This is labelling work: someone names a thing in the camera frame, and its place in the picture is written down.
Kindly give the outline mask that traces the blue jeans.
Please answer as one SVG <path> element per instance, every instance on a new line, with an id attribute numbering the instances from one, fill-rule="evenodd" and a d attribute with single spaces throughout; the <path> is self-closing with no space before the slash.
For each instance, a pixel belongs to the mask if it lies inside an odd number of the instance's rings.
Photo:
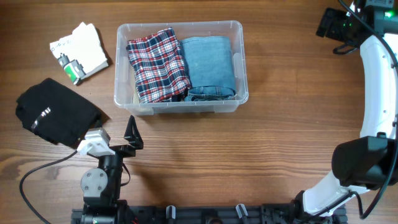
<path id="1" fill-rule="evenodd" d="M 192 84 L 185 101 L 224 101 L 236 94 L 233 56 L 226 36 L 191 37 L 180 42 Z"/>

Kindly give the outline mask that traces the clear plastic storage container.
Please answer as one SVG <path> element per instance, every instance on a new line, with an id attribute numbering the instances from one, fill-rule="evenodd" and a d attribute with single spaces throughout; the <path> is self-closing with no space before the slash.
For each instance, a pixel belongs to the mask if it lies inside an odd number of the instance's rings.
<path id="1" fill-rule="evenodd" d="M 127 56 L 127 41 L 155 34 L 159 30 L 173 28 L 177 39 L 190 37 L 227 36 L 231 41 L 236 95 L 226 101 L 179 101 L 165 103 L 133 104 L 135 88 L 134 69 Z M 145 116 L 159 113 L 230 113 L 249 98 L 243 26 L 238 21 L 171 22 L 122 24 L 117 30 L 114 103 L 132 115 Z"/>

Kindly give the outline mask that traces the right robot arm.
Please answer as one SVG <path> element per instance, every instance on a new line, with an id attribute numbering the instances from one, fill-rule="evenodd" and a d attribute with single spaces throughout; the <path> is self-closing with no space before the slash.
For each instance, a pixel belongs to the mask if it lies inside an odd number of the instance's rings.
<path id="1" fill-rule="evenodd" d="M 375 191 L 360 219 L 376 208 L 397 182 L 397 9 L 394 1 L 341 2 L 328 8 L 317 35 L 337 40 L 336 55 L 358 51 L 364 67 L 364 118 L 358 139 L 339 144 L 331 171 L 287 206 L 288 223 L 339 223 L 337 211 L 351 199 Z"/>

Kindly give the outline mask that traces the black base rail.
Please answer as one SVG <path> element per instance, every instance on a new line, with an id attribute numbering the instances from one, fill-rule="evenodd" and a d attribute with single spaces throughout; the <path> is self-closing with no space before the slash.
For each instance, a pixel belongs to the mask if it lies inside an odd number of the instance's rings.
<path id="1" fill-rule="evenodd" d="M 71 223 L 301 223 L 292 217 L 289 204 L 264 204 L 235 207 L 174 207 L 131 206 L 126 220 L 115 212 L 93 213 L 73 209 Z"/>

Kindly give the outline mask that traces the white pixel-print shirt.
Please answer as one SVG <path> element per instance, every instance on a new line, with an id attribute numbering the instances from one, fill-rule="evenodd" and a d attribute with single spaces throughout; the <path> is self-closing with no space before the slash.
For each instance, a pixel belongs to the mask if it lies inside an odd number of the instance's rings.
<path id="1" fill-rule="evenodd" d="M 50 50 L 74 85 L 108 66 L 93 24 L 81 22 L 72 34 L 50 43 Z"/>

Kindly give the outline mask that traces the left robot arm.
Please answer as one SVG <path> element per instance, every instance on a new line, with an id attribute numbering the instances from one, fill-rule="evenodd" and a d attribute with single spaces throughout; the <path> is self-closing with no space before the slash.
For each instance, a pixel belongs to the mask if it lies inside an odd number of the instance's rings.
<path id="1" fill-rule="evenodd" d="M 121 187 L 128 184 L 122 182 L 122 173 L 128 171 L 123 159 L 134 157 L 136 151 L 144 147 L 134 117 L 129 117 L 124 133 L 127 144 L 110 146 L 110 139 L 104 128 L 93 128 L 78 146 L 78 153 L 96 158 L 98 166 L 86 171 L 81 178 L 84 206 L 82 210 L 72 211 L 72 223 L 139 222 L 127 201 L 119 198 Z"/>

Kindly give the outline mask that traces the cream cloth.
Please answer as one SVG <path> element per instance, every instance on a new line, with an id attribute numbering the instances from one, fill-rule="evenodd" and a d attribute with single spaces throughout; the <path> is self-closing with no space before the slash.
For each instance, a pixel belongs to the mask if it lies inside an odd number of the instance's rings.
<path id="1" fill-rule="evenodd" d="M 140 103 L 137 90 L 134 90 L 133 97 L 132 97 L 132 103 L 137 104 L 137 105 Z"/>

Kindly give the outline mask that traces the black garment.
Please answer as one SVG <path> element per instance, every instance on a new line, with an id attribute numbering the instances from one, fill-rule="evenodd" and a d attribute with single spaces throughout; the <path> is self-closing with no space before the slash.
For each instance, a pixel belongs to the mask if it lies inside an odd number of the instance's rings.
<path id="1" fill-rule="evenodd" d="M 16 100 L 22 127 L 53 144 L 73 147 L 101 119 L 101 111 L 71 89 L 47 78 Z"/>

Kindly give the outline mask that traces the plaid shirt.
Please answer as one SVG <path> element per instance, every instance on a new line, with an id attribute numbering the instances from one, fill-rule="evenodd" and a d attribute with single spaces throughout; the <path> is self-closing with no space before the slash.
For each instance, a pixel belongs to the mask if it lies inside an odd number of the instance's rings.
<path id="1" fill-rule="evenodd" d="M 129 40 L 126 50 L 134 68 L 140 103 L 178 102 L 191 89 L 182 48 L 173 28 Z"/>

